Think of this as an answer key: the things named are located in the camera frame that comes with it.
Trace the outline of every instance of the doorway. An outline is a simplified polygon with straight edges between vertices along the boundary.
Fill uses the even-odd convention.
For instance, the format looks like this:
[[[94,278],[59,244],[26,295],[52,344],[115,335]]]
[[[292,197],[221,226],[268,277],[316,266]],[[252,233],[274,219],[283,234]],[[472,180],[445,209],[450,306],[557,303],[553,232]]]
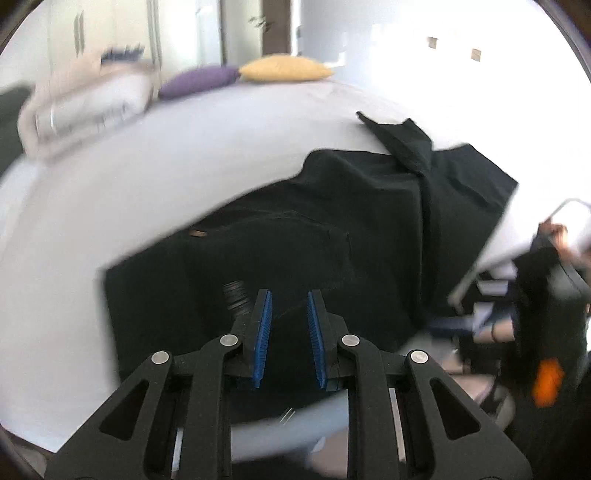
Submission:
[[[291,0],[222,0],[220,7],[225,63],[291,53]]]

